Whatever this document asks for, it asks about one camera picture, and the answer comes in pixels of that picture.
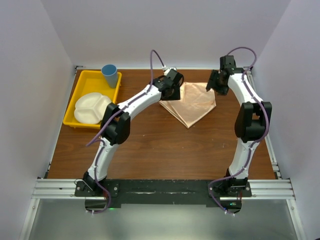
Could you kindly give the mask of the peach cloth napkin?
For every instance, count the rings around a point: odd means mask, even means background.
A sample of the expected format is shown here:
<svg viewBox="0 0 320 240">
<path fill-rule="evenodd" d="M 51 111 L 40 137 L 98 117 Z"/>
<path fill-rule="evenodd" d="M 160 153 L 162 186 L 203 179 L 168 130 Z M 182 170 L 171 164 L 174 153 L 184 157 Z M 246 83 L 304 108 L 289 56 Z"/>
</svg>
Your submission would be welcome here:
<svg viewBox="0 0 320 240">
<path fill-rule="evenodd" d="M 206 91 L 206 85 L 204 82 L 184 82 L 179 100 L 161 100 L 159 104 L 189 129 L 216 107 L 215 92 Z"/>
</svg>

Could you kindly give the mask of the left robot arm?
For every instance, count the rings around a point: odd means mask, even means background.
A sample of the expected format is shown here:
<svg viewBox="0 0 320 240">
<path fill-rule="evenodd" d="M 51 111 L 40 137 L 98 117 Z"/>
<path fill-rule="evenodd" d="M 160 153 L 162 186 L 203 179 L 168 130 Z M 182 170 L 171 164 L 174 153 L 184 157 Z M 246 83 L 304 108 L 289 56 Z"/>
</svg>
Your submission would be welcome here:
<svg viewBox="0 0 320 240">
<path fill-rule="evenodd" d="M 159 101 L 181 99 L 180 87 L 184 76 L 175 68 L 169 68 L 139 93 L 119 104 L 110 103 L 105 110 L 98 137 L 87 145 L 98 142 L 99 147 L 94 160 L 83 178 L 76 183 L 76 190 L 88 192 L 92 196 L 105 195 L 107 189 L 103 182 L 111 160 L 118 147 L 131 133 L 131 121 L 143 110 Z"/>
</svg>

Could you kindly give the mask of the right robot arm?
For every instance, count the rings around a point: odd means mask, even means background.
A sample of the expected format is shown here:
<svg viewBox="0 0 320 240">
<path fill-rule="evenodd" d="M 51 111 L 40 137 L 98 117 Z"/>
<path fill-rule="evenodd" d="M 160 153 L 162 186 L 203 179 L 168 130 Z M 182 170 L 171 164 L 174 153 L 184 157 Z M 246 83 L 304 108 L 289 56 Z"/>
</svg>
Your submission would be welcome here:
<svg viewBox="0 0 320 240">
<path fill-rule="evenodd" d="M 240 105 L 234 124 L 237 145 L 225 177 L 210 182 L 208 190 L 213 197 L 237 197 L 247 187 L 255 150 L 269 132 L 272 104 L 257 95 L 232 55 L 222 56 L 219 61 L 220 69 L 212 70 L 205 89 L 220 95 L 233 91 Z"/>
</svg>

